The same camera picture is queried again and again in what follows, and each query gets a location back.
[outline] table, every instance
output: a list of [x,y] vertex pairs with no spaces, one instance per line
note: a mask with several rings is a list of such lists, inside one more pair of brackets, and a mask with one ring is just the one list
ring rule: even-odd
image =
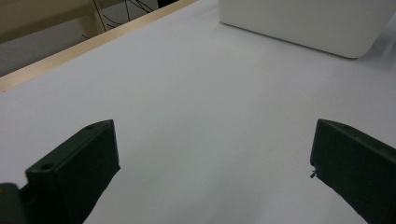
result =
[[114,119],[121,170],[85,223],[365,223],[309,155],[319,118],[396,146],[395,23],[348,60],[198,1],[1,93],[0,181]]

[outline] white container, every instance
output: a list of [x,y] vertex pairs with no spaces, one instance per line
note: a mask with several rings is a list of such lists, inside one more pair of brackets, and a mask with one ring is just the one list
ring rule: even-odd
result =
[[374,44],[396,0],[219,0],[224,23],[348,58]]

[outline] wooden trim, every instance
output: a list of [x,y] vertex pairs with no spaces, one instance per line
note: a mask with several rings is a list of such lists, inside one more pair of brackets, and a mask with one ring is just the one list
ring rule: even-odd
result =
[[167,7],[160,8],[143,17],[130,21],[126,24],[123,24],[122,26],[119,26],[116,29],[98,35],[94,38],[91,38],[87,41],[77,44],[74,47],[65,49],[59,53],[49,56],[48,58],[43,59],[37,63],[32,63],[26,67],[23,67],[22,69],[19,69],[3,77],[0,77],[0,92],[5,92],[15,86],[22,84],[25,81],[28,81],[43,73],[46,73],[49,70],[63,63],[66,63],[83,53],[86,53],[92,49],[104,45],[110,40],[116,39],[122,35],[130,33],[133,30],[139,29],[140,27],[143,27],[166,15],[178,11],[183,7],[186,7],[196,1],[197,0],[179,0]]

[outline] black object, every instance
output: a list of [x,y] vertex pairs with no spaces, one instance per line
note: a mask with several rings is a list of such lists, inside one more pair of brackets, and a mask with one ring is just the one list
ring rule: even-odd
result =
[[83,128],[26,170],[28,184],[0,185],[0,224],[80,224],[120,169],[113,120]]
[[311,165],[369,224],[396,223],[396,149],[345,124],[320,119]]
[[177,0],[158,0],[157,2],[158,2],[158,7],[166,7],[169,4],[177,2]]

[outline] floor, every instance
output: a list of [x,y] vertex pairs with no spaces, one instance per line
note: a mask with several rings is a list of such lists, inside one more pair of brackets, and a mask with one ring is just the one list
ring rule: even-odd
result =
[[[143,7],[142,9],[138,4],[128,2],[131,20],[158,8],[155,0],[141,0],[140,2],[145,3],[149,8]],[[129,20],[124,3],[105,8],[103,12],[109,18],[107,22],[110,26],[116,27],[118,23],[125,23]],[[68,49],[86,39],[79,31],[76,21],[68,21],[0,44],[0,77]]]

